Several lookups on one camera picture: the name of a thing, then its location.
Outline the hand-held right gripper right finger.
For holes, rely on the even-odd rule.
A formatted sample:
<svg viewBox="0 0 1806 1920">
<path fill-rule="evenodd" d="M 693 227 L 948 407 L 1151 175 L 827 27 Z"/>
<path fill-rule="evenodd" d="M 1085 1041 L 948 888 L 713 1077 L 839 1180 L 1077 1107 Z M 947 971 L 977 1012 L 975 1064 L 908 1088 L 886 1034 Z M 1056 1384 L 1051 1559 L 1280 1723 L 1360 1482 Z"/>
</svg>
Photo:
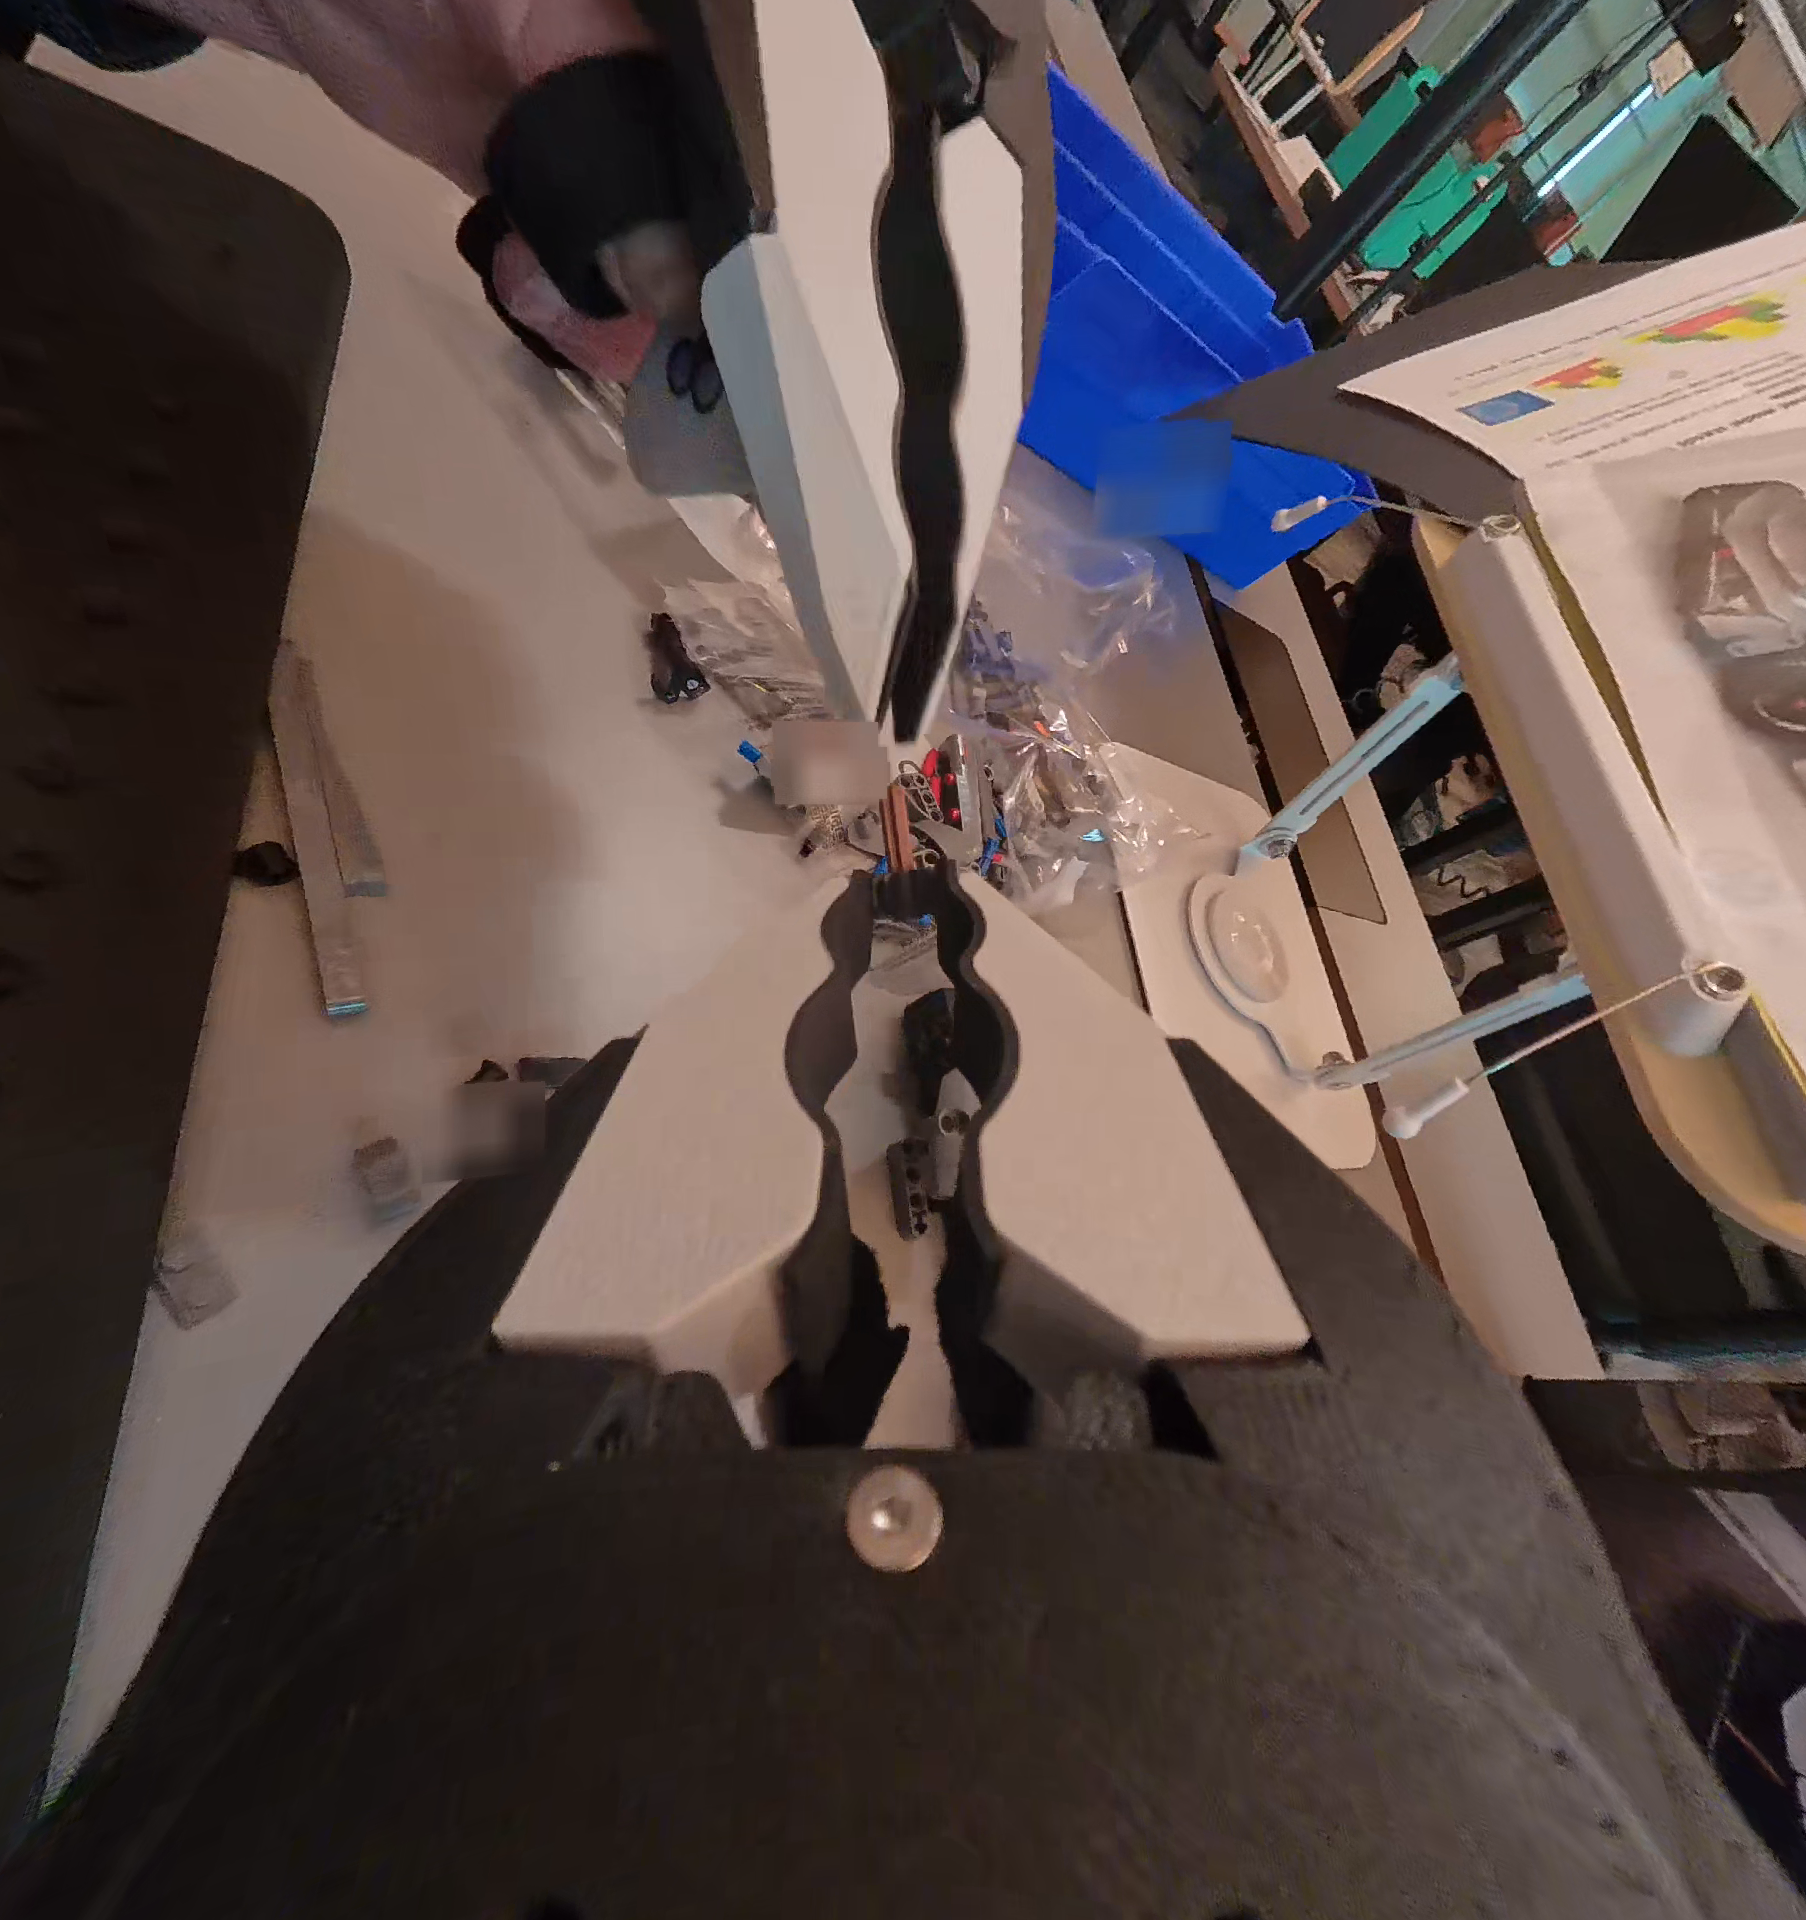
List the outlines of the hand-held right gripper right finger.
<svg viewBox="0 0 1806 1920">
<path fill-rule="evenodd" d="M 977 1101 L 937 1285 L 963 1441 L 1027 1443 L 1079 1378 L 1307 1354 L 1184 1053 L 975 878 L 937 881 L 937 940 Z"/>
</svg>

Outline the black steel column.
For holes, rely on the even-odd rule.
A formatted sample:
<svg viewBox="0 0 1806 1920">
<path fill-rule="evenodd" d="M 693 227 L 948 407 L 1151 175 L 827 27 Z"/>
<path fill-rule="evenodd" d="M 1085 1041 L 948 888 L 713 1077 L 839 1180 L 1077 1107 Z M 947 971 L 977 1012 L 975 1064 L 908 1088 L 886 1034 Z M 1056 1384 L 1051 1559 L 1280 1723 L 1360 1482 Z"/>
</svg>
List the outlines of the black steel column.
<svg viewBox="0 0 1806 1920">
<path fill-rule="evenodd" d="M 1307 229 L 1274 290 L 1278 322 L 1300 316 L 1346 256 L 1360 250 L 1435 157 L 1466 131 L 1491 94 L 1503 90 L 1582 11 L 1584 1 L 1512 1 L 1491 20 L 1438 90 L 1329 203 L 1326 219 Z"/>
</svg>

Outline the person's left hand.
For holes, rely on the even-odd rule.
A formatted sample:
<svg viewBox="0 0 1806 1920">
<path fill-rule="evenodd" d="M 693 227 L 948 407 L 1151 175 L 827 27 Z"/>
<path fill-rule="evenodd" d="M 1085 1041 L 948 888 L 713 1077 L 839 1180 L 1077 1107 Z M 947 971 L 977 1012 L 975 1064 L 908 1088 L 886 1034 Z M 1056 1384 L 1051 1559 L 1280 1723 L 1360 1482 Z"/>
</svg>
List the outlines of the person's left hand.
<svg viewBox="0 0 1806 1920">
<path fill-rule="evenodd" d="M 625 1 L 159 1 L 455 185 L 455 247 L 543 364 L 631 376 L 702 332 L 667 46 Z"/>
</svg>

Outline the white book stand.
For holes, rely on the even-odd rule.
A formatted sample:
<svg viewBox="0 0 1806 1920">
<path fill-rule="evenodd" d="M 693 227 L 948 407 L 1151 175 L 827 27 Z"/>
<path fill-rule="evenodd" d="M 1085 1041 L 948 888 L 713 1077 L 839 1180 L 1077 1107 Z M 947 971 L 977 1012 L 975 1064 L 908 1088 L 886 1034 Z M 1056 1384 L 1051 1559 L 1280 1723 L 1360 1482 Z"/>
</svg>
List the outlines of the white book stand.
<svg viewBox="0 0 1806 1920">
<path fill-rule="evenodd" d="M 1704 716 L 1690 670 L 1690 735 L 1718 758 L 1715 820 L 1732 835 L 1682 847 L 1514 520 L 1421 536 L 1419 553 L 1584 971 L 1364 1060 L 1321 1062 L 1307 1037 L 1287 1059 L 1257 1023 L 1280 1005 L 1236 1011 L 1203 961 L 1206 903 L 1274 888 L 1269 863 L 1229 873 L 1247 833 L 1231 826 L 1201 873 L 1124 896 L 1147 1009 L 1171 1037 L 1238 1044 L 1282 1118 L 1317 1124 L 1381 1088 L 1385 1132 L 1414 1140 L 1489 1076 L 1474 1044 L 1491 1016 L 1510 1028 L 1591 994 L 1662 1156 L 1712 1209 L 1806 1256 L 1806 803 L 1754 778 L 1754 749 Z"/>
</svg>

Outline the clear bag of small lego parts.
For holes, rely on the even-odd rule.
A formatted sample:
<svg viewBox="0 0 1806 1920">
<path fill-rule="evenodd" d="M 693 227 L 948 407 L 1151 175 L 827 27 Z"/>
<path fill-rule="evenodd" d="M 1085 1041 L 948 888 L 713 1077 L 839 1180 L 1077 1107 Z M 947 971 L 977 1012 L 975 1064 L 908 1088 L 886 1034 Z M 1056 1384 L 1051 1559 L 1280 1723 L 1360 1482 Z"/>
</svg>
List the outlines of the clear bag of small lego parts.
<svg viewBox="0 0 1806 1920">
<path fill-rule="evenodd" d="M 713 579 L 662 590 L 710 691 L 731 698 L 769 758 L 771 725 L 820 720 L 824 686 L 795 627 L 795 603 L 760 511 L 731 494 L 679 509 L 715 550 Z M 1140 547 L 1074 532 L 1039 502 L 1006 494 L 983 550 L 979 595 L 925 730 L 907 758 L 951 732 L 983 757 L 1010 831 L 1003 891 L 1034 914 L 1145 878 L 1195 835 L 1154 785 L 1128 772 L 1090 704 L 1096 675 L 1170 630 L 1161 565 Z"/>
</svg>

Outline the clear bag of lego liftarms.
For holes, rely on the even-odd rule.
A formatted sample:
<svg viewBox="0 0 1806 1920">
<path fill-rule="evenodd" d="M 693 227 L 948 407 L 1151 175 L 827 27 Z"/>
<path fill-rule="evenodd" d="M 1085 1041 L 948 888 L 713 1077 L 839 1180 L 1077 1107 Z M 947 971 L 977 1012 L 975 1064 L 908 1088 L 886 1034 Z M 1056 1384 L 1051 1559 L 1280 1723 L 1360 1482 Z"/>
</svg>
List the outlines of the clear bag of lego liftarms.
<svg viewBox="0 0 1806 1920">
<path fill-rule="evenodd" d="M 956 732 L 907 758 L 890 799 L 801 807 L 795 831 L 798 857 L 850 857 L 877 878 L 960 868 L 996 889 L 1010 879 L 1010 831 L 998 785 L 983 757 Z"/>
</svg>

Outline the blue plastic bin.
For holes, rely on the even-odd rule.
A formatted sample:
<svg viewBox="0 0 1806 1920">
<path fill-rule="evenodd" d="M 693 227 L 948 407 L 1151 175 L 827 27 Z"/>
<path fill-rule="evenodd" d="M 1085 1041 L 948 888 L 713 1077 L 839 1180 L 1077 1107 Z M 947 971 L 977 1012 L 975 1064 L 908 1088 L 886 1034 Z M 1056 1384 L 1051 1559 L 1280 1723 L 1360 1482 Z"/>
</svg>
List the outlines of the blue plastic bin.
<svg viewBox="0 0 1806 1920">
<path fill-rule="evenodd" d="M 1082 488 L 1110 436 L 1300 364 L 1300 320 L 1056 64 L 1049 67 L 1056 231 L 1020 441 Z M 1231 432 L 1219 524 L 1181 547 L 1229 588 L 1347 526 L 1367 474 Z"/>
</svg>

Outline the long grey lego beam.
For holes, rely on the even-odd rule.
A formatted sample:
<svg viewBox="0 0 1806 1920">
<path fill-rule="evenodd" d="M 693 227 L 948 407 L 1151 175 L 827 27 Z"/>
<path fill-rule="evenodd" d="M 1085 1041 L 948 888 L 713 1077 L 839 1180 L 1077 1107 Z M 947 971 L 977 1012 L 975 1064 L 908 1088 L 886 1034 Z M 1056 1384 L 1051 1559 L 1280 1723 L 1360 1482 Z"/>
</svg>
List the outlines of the long grey lego beam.
<svg viewBox="0 0 1806 1920">
<path fill-rule="evenodd" d="M 353 1018 L 368 1007 L 361 941 L 344 879 L 314 671 L 289 638 L 279 645 L 270 668 L 265 718 L 312 940 L 321 1009 L 332 1022 Z"/>
</svg>

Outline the lego instruction booklet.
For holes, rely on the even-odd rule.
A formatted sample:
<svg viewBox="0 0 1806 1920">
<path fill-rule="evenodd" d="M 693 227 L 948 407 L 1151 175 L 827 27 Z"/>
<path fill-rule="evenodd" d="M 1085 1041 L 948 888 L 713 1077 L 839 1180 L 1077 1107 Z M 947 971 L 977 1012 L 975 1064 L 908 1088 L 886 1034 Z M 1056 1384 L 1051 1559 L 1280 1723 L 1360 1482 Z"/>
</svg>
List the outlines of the lego instruction booklet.
<svg viewBox="0 0 1806 1920">
<path fill-rule="evenodd" d="M 1806 1103 L 1806 221 L 1339 381 L 1514 481 Z"/>
</svg>

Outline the lego car model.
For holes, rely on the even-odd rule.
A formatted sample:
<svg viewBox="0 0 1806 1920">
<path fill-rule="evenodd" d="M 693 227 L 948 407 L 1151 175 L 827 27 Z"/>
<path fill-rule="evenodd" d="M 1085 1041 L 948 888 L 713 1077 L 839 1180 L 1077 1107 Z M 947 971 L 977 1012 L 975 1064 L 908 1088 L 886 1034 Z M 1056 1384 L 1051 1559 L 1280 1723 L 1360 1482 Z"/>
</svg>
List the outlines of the lego car model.
<svg viewBox="0 0 1806 1920">
<path fill-rule="evenodd" d="M 959 1062 L 954 987 L 932 976 L 928 950 L 905 953 L 864 985 L 861 1018 L 876 1041 L 893 1226 L 918 1241 L 954 1201 L 979 1109 Z"/>
</svg>

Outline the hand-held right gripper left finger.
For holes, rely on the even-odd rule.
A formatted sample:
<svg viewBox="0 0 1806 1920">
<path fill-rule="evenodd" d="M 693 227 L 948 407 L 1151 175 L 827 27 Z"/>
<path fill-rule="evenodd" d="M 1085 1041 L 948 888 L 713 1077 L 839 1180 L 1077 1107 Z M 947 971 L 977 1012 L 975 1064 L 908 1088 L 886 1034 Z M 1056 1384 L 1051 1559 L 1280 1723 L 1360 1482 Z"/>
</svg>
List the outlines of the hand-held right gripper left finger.
<svg viewBox="0 0 1806 1920">
<path fill-rule="evenodd" d="M 827 1112 L 856 1060 L 873 884 L 826 881 L 647 1023 L 494 1339 L 701 1373 L 784 1443 L 864 1443 L 905 1354 Z"/>
</svg>

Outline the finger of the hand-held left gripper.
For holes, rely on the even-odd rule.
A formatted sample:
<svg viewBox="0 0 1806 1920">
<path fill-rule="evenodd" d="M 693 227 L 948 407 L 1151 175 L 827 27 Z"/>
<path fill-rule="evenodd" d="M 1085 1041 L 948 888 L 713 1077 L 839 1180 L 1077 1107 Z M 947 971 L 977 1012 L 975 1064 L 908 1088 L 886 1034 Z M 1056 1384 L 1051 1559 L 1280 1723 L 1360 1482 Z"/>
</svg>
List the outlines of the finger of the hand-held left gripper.
<svg viewBox="0 0 1806 1920">
<path fill-rule="evenodd" d="M 886 732 L 924 732 L 1025 406 L 1023 168 L 996 131 L 907 131 L 886 190 L 894 479 L 908 584 Z"/>
<path fill-rule="evenodd" d="M 918 556 L 888 276 L 915 124 L 864 3 L 701 3 L 734 240 L 701 281 L 755 502 L 839 716 L 907 739 Z"/>
</svg>

